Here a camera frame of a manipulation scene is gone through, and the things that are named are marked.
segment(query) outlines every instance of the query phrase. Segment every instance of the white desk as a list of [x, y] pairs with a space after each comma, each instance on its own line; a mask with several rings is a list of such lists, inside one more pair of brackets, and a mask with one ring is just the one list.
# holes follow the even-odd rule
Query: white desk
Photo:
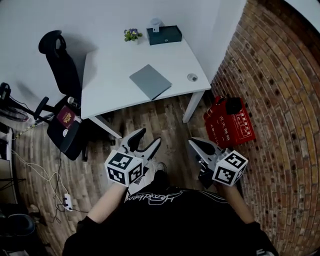
[[[83, 74], [81, 118], [91, 119], [120, 139], [121, 135], [100, 115], [150, 102], [129, 78], [147, 64], [172, 83], [156, 100], [193, 93], [182, 118], [183, 123], [187, 123], [205, 90], [211, 86], [184, 39], [157, 45], [149, 45], [146, 39], [138, 45], [121, 40], [112, 47], [89, 52]], [[198, 80], [189, 81], [190, 73], [196, 74]]]

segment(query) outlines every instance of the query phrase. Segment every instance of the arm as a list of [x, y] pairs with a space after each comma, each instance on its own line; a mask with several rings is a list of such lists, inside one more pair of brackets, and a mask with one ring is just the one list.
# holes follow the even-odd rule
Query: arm
[[236, 214], [241, 218], [245, 224], [255, 222], [254, 216], [246, 205], [244, 199], [240, 195], [237, 187], [227, 186], [219, 184], [217, 190], [220, 195], [222, 195], [225, 200], [231, 205]]
[[248, 247], [252, 246], [254, 253], [258, 255], [278, 256], [278, 252], [270, 242], [265, 232], [260, 229], [260, 224], [255, 222], [255, 218], [240, 195], [237, 187], [219, 184], [216, 186], [219, 194], [231, 205], [236, 214], [246, 224], [243, 235], [249, 241]]
[[126, 191], [127, 187], [113, 183], [87, 216], [98, 224], [102, 223], [119, 206]]

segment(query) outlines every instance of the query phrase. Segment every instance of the sticker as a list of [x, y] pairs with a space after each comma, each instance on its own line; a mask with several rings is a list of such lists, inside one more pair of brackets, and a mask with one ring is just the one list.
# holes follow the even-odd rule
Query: sticker
[[65, 129], [62, 133], [63, 137], [66, 137], [67, 133], [68, 133], [68, 129]]

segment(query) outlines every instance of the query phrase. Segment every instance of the gray laptop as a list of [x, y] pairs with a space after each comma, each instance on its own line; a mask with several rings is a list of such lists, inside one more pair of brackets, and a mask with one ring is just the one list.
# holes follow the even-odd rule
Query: gray laptop
[[150, 100], [154, 100], [172, 85], [149, 64], [130, 75], [130, 79], [150, 98]]

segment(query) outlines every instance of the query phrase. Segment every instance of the teal box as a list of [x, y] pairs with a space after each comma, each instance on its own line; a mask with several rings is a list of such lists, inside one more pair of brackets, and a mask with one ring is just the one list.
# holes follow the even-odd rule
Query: teal box
[[161, 26], [159, 32], [153, 32], [152, 28], [146, 29], [151, 46], [172, 42], [181, 42], [182, 33], [178, 26]]

